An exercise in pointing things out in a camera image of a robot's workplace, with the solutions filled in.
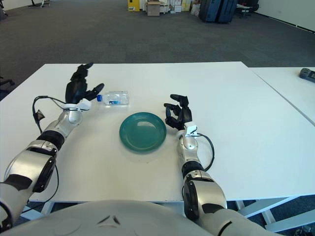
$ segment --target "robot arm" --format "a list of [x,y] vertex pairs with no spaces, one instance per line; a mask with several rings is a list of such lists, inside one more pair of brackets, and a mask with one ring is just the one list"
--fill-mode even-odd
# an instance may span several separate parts
[[[104,84],[100,84],[86,92],[84,78],[91,65],[79,66],[72,76],[75,80],[71,78],[67,86],[67,103],[59,118],[50,123],[7,167],[4,182],[0,183],[0,232],[12,227],[33,193],[46,189],[56,165],[58,151],[71,131],[82,122],[82,111],[90,109],[89,100],[96,98],[104,87]],[[35,122],[39,126],[40,119],[36,117]]]
[[[226,209],[226,199],[222,189],[204,170],[197,156],[198,142],[195,139],[198,136],[197,126],[192,122],[188,99],[174,94],[171,98],[179,101],[181,106],[184,105],[181,109],[178,105],[164,104],[166,124],[179,130],[177,151],[179,167],[184,179],[182,194],[186,217],[214,236],[278,235],[264,230],[241,214]],[[177,119],[171,117],[170,110],[178,116]]]

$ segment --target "gray carpet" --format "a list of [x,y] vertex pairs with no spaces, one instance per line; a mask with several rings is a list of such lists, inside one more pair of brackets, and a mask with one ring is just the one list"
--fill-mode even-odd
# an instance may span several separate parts
[[[235,16],[228,25],[206,24],[188,12],[159,17],[127,12],[126,0],[52,0],[49,7],[7,13],[0,21],[0,74],[16,85],[2,89],[17,87],[46,63],[242,61],[248,67],[315,66],[314,34],[258,14]],[[233,202],[228,205],[236,209]],[[54,210],[65,206],[56,204]],[[272,212],[281,220],[314,208],[315,198],[308,196]],[[261,214],[251,220],[264,225]],[[294,229],[281,233],[290,236]]]

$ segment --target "plastic water bottle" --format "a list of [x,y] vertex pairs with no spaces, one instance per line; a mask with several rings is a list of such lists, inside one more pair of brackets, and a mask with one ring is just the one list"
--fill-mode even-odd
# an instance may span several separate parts
[[98,102],[104,102],[108,106],[129,104],[128,91],[110,91],[104,95],[97,95]]

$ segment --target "black cable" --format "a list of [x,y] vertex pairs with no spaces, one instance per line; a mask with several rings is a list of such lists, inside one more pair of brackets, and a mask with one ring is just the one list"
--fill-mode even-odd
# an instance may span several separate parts
[[33,117],[34,117],[35,123],[37,124],[37,127],[39,128],[40,133],[42,133],[43,131],[42,131],[41,127],[40,127],[39,120],[38,120],[38,118],[36,117],[35,103],[36,103],[38,100],[43,99],[43,98],[49,98],[49,99],[51,99],[57,106],[59,106],[59,105],[58,105],[57,102],[55,102],[55,101],[58,101],[58,102],[61,102],[61,103],[65,104],[65,102],[63,102],[63,101],[61,101],[61,100],[59,100],[59,99],[56,99],[56,98],[50,97],[50,96],[46,96],[46,95],[45,95],[45,96],[38,96],[38,97],[36,97],[36,98],[34,99],[33,105],[32,105],[32,112],[33,112]]
[[36,206],[33,206],[33,207],[30,208],[30,209],[27,209],[27,210],[25,210],[25,211],[22,211],[22,213],[28,212],[28,211],[33,210],[33,209],[35,209],[35,208],[37,208],[37,207],[39,207],[39,206],[41,206],[41,205],[44,205],[46,202],[50,201],[50,200],[54,197],[54,195],[57,193],[57,190],[58,190],[58,187],[59,187],[59,173],[58,173],[57,166],[55,166],[55,168],[56,168],[56,173],[57,173],[57,188],[56,188],[56,191],[54,192],[54,194],[53,194],[48,200],[44,201],[43,203],[37,204]]
[[210,146],[211,146],[212,159],[211,159],[211,161],[210,161],[210,164],[209,164],[206,168],[204,168],[205,171],[208,171],[208,170],[210,169],[210,167],[212,166],[213,161],[215,160],[215,148],[213,147],[213,143],[211,142],[211,140],[210,140],[206,135],[197,133],[197,135],[194,136],[194,137],[200,137],[200,136],[204,137],[204,138],[209,142],[209,144],[210,144]]
[[182,187],[182,197],[184,199],[184,193],[183,193],[183,190],[184,190],[184,186]]

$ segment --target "white wall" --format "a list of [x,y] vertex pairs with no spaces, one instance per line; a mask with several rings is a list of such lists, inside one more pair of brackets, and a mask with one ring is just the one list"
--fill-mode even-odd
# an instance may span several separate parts
[[315,0],[259,0],[257,13],[315,31]]
[[[41,2],[41,0],[34,0],[35,3]],[[10,10],[18,8],[21,6],[31,5],[31,0],[4,0],[3,2],[4,10]]]

